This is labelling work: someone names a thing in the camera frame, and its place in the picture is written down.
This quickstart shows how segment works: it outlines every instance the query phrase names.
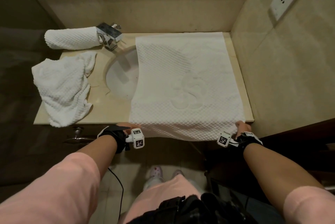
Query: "marble countertop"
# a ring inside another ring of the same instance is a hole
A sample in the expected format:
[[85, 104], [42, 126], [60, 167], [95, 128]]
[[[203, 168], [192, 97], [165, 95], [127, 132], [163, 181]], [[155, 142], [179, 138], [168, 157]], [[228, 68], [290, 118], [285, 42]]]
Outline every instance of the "marble countertop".
[[[93, 51], [97, 51], [94, 69], [88, 77], [91, 89], [88, 93], [87, 101], [89, 103], [92, 103], [93, 106], [90, 109], [90, 112], [76, 124], [114, 124], [128, 121], [131, 100], [120, 99], [113, 95], [113, 93], [107, 87], [105, 75], [109, 65], [111, 64], [113, 59], [116, 58], [116, 56], [121, 55], [124, 52], [136, 47], [136, 37], [148, 35], [158, 35], [158, 33], [124, 33], [122, 41], [118, 42], [118, 47], [115, 48], [112, 52], [106, 50], [102, 46], [90, 49]], [[245, 120], [247, 122], [253, 122], [254, 118], [251, 111], [247, 91], [245, 89], [240, 66], [237, 61], [237, 57], [229, 33], [224, 33], [224, 40], [226, 42], [237, 87], [241, 95], [245, 113]], [[82, 52], [83, 51], [64, 51], [61, 55], [61, 58], [65, 56], [75, 56]], [[42, 103], [35, 117], [34, 124], [48, 125], [48, 117], [49, 115], [45, 110], [44, 104]]]

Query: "person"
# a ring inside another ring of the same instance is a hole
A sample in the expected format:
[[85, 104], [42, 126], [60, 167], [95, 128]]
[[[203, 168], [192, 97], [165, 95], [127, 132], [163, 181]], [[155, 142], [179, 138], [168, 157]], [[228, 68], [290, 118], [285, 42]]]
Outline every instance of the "person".
[[[242, 121], [236, 125], [237, 139], [251, 131], [251, 127]], [[139, 127], [128, 123], [118, 126], [108, 127], [96, 140], [68, 155], [46, 174], [0, 204], [1, 223], [87, 223], [97, 206], [99, 183], [115, 153], [120, 153], [126, 145], [125, 133]], [[265, 148], [257, 140], [244, 141], [238, 148], [266, 197], [283, 214], [287, 223], [335, 223], [335, 196], [306, 170]], [[157, 167], [151, 170], [150, 175], [144, 191], [119, 223], [177, 223], [171, 219], [166, 221], [172, 217], [178, 217], [178, 223], [192, 223], [185, 218], [182, 222], [181, 217], [198, 218], [200, 215], [195, 213], [199, 209], [208, 212], [212, 207], [225, 209], [216, 211], [215, 218], [222, 213], [226, 213], [228, 218], [239, 216], [236, 208], [219, 202], [212, 194], [201, 195], [180, 171], [167, 182], [163, 182], [161, 169]], [[205, 201], [211, 207], [202, 207]], [[174, 209], [173, 215], [169, 215], [171, 209]], [[179, 214], [187, 214], [189, 209], [192, 209], [191, 215]]]

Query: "black bag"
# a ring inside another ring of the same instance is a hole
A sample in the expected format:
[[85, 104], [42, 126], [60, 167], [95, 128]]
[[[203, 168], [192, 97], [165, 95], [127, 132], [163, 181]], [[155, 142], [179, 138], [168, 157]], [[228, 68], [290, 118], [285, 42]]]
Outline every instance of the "black bag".
[[204, 193], [201, 200], [192, 195], [185, 199], [165, 200], [159, 208], [144, 213], [128, 224], [256, 224], [257, 222], [239, 207], [225, 202], [212, 193]]

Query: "black glove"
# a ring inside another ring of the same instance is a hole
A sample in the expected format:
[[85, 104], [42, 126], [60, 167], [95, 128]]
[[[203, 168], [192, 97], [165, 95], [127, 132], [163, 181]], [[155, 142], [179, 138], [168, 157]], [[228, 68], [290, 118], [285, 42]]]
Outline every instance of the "black glove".
[[242, 132], [241, 135], [235, 139], [235, 141], [239, 144], [239, 149], [241, 149], [242, 152], [244, 152], [247, 145], [251, 143], [263, 146], [263, 143], [252, 132]]
[[115, 138], [115, 141], [118, 145], [118, 148], [116, 149], [116, 153], [121, 153], [123, 149], [126, 148], [127, 150], [130, 150], [129, 143], [126, 142], [127, 134], [124, 133], [123, 130], [130, 129], [130, 127], [124, 127], [124, 126], [118, 126], [118, 125], [111, 125], [104, 129], [98, 136], [101, 137], [103, 135], [110, 135], [113, 138]]

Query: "hand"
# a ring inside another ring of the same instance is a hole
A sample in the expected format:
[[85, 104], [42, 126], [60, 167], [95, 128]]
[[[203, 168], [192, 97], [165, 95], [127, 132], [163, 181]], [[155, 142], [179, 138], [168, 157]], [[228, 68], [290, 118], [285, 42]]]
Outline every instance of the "hand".
[[118, 126], [130, 127], [130, 129], [124, 130], [128, 135], [131, 134], [131, 129], [141, 128], [141, 125], [131, 123], [118, 123]]
[[235, 125], [237, 127], [236, 138], [240, 136], [242, 132], [251, 132], [251, 126], [242, 121], [237, 121]]

